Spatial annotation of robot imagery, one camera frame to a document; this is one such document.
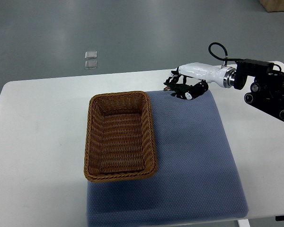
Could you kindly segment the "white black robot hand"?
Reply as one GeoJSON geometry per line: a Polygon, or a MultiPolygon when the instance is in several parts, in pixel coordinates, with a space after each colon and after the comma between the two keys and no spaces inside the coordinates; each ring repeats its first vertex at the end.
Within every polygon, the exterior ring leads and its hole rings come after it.
{"type": "Polygon", "coordinates": [[[235,69],[229,66],[212,66],[204,63],[189,63],[172,70],[165,82],[192,86],[189,93],[195,99],[208,90],[209,83],[222,88],[234,86],[235,69]]]}

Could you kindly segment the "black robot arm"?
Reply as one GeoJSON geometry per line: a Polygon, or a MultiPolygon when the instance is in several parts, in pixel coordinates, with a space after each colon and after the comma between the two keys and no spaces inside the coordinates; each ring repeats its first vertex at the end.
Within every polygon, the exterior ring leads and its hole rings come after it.
{"type": "Polygon", "coordinates": [[[250,92],[244,95],[246,104],[284,122],[284,72],[277,64],[251,59],[236,60],[237,68],[231,85],[241,90],[248,76],[254,77],[250,92]]]}

